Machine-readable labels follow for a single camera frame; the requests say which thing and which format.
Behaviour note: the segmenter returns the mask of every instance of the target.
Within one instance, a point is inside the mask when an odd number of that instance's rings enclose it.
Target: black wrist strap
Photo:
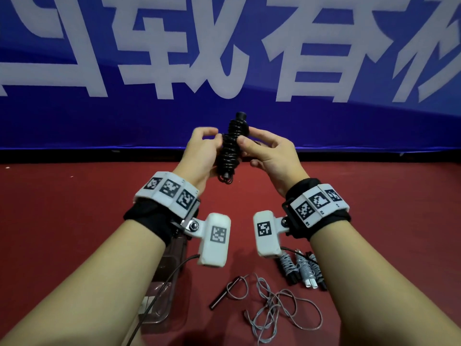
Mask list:
[[[123,219],[125,221],[134,220],[142,224],[155,233],[168,246],[176,232],[170,225],[172,217],[173,213],[163,205],[152,199],[140,198],[125,213]]]
[[[290,232],[293,237],[295,238],[306,238],[310,241],[311,237],[321,230],[323,227],[337,222],[337,221],[351,221],[351,217],[346,210],[336,210],[329,216],[324,217],[319,222],[317,222],[312,227],[308,228],[304,225],[304,223],[299,219],[296,214],[291,213],[291,208],[289,206],[296,198],[298,198],[304,192],[307,192],[309,189],[322,184],[319,179],[304,179],[299,181],[291,187],[287,194],[286,194],[286,202],[282,205],[285,212],[289,217],[289,220],[292,222],[292,226],[290,227]]]

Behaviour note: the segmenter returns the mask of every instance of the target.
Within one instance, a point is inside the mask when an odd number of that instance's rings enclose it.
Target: spring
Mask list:
[[[317,258],[315,257],[315,255],[310,251],[308,252],[308,257],[311,260],[317,261]],[[320,289],[326,291],[327,288],[326,288],[326,284],[325,284],[325,279],[323,278],[323,274],[320,271],[319,265],[316,264],[316,263],[313,263],[313,262],[309,262],[309,266],[312,268],[312,271],[313,271],[313,273],[315,275],[315,280],[319,284]]]
[[[297,263],[296,267],[299,269],[301,273],[301,277],[306,287],[307,288],[312,287],[314,289],[317,289],[318,286],[315,281],[314,273],[312,272],[311,266],[309,265],[309,261],[306,260],[303,256],[296,254],[296,263]]]
[[[235,168],[240,164],[240,147],[237,144],[237,137],[248,136],[249,127],[245,121],[247,115],[239,111],[236,118],[229,123],[228,133],[223,135],[223,147],[216,159],[218,179],[230,185],[234,179]]]
[[[288,255],[286,252],[283,252],[282,256],[280,256],[279,259],[286,276],[293,272],[299,273],[299,269],[296,267],[293,261],[291,261],[290,255]]]

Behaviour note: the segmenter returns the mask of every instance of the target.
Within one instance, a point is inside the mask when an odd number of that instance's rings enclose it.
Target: transparent plastic container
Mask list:
[[[187,239],[185,237],[173,239],[171,244],[166,248],[160,263],[158,264],[157,271],[152,278],[152,282],[146,291],[143,304],[139,309],[140,316],[145,312],[147,306],[157,295],[160,287],[166,281],[168,276],[185,259],[186,249]],[[166,288],[162,291],[155,302],[155,305],[147,314],[147,317],[141,326],[142,334],[157,334],[169,331],[170,323],[168,323],[168,317],[171,313],[176,284],[181,271],[182,269],[175,273],[173,279],[167,284]]]

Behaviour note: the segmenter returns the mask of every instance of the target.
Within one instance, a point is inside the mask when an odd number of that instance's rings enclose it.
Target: tangled gray cord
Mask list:
[[[288,289],[282,289],[279,292],[273,293],[271,291],[271,288],[269,287],[269,284],[266,282],[266,280],[264,278],[258,277],[258,275],[256,273],[252,273],[252,274],[254,274],[256,276],[256,288],[258,289],[259,295],[264,300],[266,300],[266,304],[264,305],[264,307],[262,307],[256,313],[256,315],[255,315],[255,317],[253,319],[250,318],[248,310],[245,310],[245,313],[244,313],[245,318],[248,320],[248,322],[251,325],[251,329],[253,330],[253,335],[258,339],[258,345],[259,345],[260,342],[262,342],[263,344],[267,344],[267,343],[271,342],[275,338],[275,335],[277,334],[277,321],[279,320],[280,308],[282,308],[285,315],[288,318],[290,318],[291,322],[296,327],[298,327],[299,329],[310,330],[310,331],[320,329],[320,327],[323,324],[323,317],[322,317],[322,313],[320,312],[320,309],[317,307],[317,305],[313,301],[311,301],[309,299],[306,299],[306,298],[296,297]],[[235,299],[235,300],[243,300],[244,298],[246,298],[248,296],[248,293],[249,293],[249,286],[248,286],[248,282],[246,280],[246,278],[248,276],[250,276],[250,274],[247,274],[247,275],[245,275],[243,277],[239,277],[240,280],[243,280],[243,282],[245,283],[245,286],[247,287],[247,292],[245,293],[244,296],[242,296],[242,297],[234,296],[229,291],[229,285],[231,283],[229,283],[226,286],[227,294],[230,297],[232,297],[233,299]],[[280,295],[289,296],[289,297],[291,297],[293,299],[293,302],[295,303],[295,311],[293,312],[293,314],[290,314],[290,312],[288,312],[288,310],[285,308],[284,304],[280,300]],[[298,310],[298,303],[297,303],[298,300],[299,301],[306,301],[306,302],[312,304],[315,307],[315,309],[318,311],[319,316],[320,316],[320,323],[319,323],[318,326],[316,326],[315,328],[307,328],[307,327],[302,327],[298,323],[295,322],[294,317],[295,317],[296,312]],[[266,320],[264,322],[264,325],[256,324],[256,320],[264,312],[265,309],[267,309],[267,316],[266,316]],[[262,338],[262,333],[264,332],[264,330],[269,329],[272,325],[273,325],[272,335],[267,339],[263,339]]]

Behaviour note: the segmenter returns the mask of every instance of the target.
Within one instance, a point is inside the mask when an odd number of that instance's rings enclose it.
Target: red surface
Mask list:
[[[455,164],[306,163],[312,176],[334,185],[351,206],[353,224],[397,269],[461,325],[461,166]],[[72,273],[120,224],[133,194],[169,163],[11,165],[0,169],[0,336]],[[271,209],[283,214],[282,198],[268,178],[241,165],[234,184],[211,180],[202,197],[200,218],[210,212],[232,220],[226,267],[187,264],[191,280],[187,321],[176,331],[149,335],[147,343],[182,345],[254,345],[242,311],[261,306],[254,285],[251,298],[224,300],[215,312],[208,304],[237,275],[256,272],[273,290],[286,287],[272,260],[258,257],[252,216]],[[304,240],[282,237],[284,245],[303,251]],[[199,241],[189,243],[188,254]],[[296,296],[320,307],[324,325],[301,331],[280,318],[271,345],[337,345],[339,317],[328,293],[301,285]],[[239,285],[235,293],[243,293]],[[303,304],[297,320],[318,322]]]

